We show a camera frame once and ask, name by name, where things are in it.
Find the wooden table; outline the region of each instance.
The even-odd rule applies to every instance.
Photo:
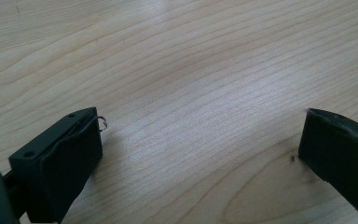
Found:
[[[358,121],[358,1],[0,1],[0,172],[94,105],[64,223],[358,223],[292,161],[307,108]]]

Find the wooden surface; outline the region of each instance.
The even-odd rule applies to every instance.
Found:
[[[94,105],[64,223],[358,223],[291,159],[307,108],[358,121],[358,1],[0,1],[0,171]]]

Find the black object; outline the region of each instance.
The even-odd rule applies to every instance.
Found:
[[[298,156],[358,210],[358,123],[310,109]]]
[[[95,107],[60,119],[9,157],[0,174],[0,223],[62,222],[103,156]]]

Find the table top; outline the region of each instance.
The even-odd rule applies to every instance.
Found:
[[[0,1],[0,172],[90,106],[63,223],[358,223],[297,158],[307,108],[358,121],[358,1]]]

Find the wood grain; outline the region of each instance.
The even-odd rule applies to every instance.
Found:
[[[93,105],[64,223],[358,223],[291,160],[307,108],[358,121],[358,1],[0,1],[0,171]]]

